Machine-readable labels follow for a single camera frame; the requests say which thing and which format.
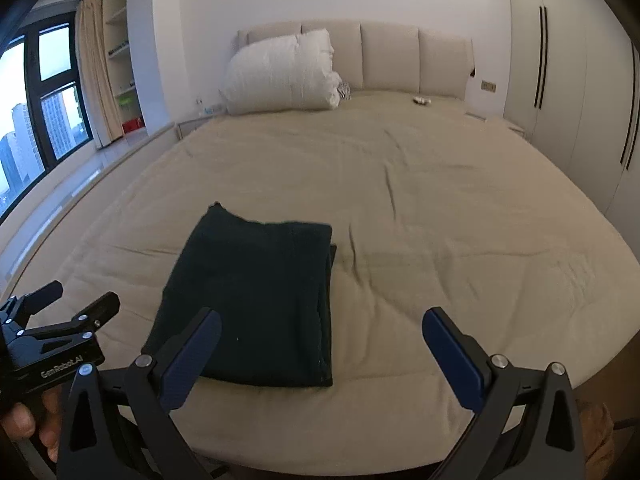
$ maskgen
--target screw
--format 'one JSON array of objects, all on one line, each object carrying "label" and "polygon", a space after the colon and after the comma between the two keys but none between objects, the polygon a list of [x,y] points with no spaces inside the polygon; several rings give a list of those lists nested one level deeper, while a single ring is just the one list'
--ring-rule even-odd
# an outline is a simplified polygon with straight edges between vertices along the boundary
[{"label": "screw", "polygon": [[92,372],[92,370],[94,370],[94,366],[93,366],[93,365],[90,365],[90,364],[82,365],[82,366],[78,369],[78,371],[80,372],[80,375],[85,376],[85,377],[86,377],[87,375],[89,375],[89,374]]},{"label": "screw", "polygon": [[491,356],[491,362],[497,368],[506,368],[509,364],[509,360],[502,354]]},{"label": "screw", "polygon": [[134,362],[138,368],[146,368],[153,362],[153,360],[154,359],[150,355],[142,354],[136,357]]},{"label": "screw", "polygon": [[551,365],[551,371],[556,375],[564,375],[564,373],[566,372],[566,369],[560,363],[553,363]]}]

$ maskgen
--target black door handle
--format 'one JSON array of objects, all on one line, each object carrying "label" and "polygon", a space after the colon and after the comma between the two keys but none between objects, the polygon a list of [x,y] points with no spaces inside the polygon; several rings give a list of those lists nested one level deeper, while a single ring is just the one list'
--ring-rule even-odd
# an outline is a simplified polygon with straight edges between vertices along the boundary
[{"label": "black door handle", "polygon": [[540,87],[540,102],[538,103],[538,108],[542,110],[542,99],[545,97],[545,87],[546,87],[546,66],[547,61],[549,59],[549,18],[548,13],[545,7],[545,70],[542,74],[542,86]]},{"label": "black door handle", "polygon": [[629,137],[631,136],[631,127],[634,125],[634,111],[636,111],[636,81],[638,80],[638,66],[636,65],[636,49],[634,44],[631,43],[631,58],[634,63],[634,88],[631,97],[631,112],[629,114],[629,127],[626,129],[625,147],[622,149],[622,155],[620,155],[620,164],[624,165],[626,147],[629,144]]},{"label": "black door handle", "polygon": [[540,9],[540,61],[538,62],[538,82],[536,84],[536,100],[533,103],[534,108],[538,108],[538,97],[540,97],[540,79],[542,78],[542,56],[544,54],[544,32],[543,32],[543,21],[542,21],[542,6],[538,7]]},{"label": "black door handle", "polygon": [[626,169],[629,169],[631,159],[634,156],[634,150],[636,148],[636,140],[638,140],[638,127],[640,126],[640,107],[638,107],[638,114],[636,115],[636,130],[634,132],[634,140],[631,143],[631,151],[629,151],[629,158],[626,160]]}]

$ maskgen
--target white pillow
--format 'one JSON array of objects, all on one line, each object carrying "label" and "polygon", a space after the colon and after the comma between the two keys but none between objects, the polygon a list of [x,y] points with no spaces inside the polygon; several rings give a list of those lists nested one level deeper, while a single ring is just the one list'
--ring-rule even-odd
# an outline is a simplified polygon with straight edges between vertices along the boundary
[{"label": "white pillow", "polygon": [[220,93],[232,115],[333,109],[340,76],[327,30],[258,41],[233,56]]}]

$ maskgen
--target beige curtain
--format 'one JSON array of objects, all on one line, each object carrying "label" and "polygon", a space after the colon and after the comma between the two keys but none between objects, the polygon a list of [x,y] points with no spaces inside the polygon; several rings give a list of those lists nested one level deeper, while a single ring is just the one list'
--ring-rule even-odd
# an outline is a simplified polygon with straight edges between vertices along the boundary
[{"label": "beige curtain", "polygon": [[82,0],[76,12],[76,50],[82,95],[94,139],[106,146],[123,136],[104,50],[102,0]]}]

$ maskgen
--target window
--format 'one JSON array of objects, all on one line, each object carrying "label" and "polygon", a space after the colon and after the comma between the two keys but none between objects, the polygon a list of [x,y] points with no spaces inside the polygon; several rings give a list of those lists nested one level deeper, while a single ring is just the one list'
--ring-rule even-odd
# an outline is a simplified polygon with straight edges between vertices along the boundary
[{"label": "window", "polygon": [[0,57],[0,221],[92,138],[75,50],[75,13],[32,23]]}]

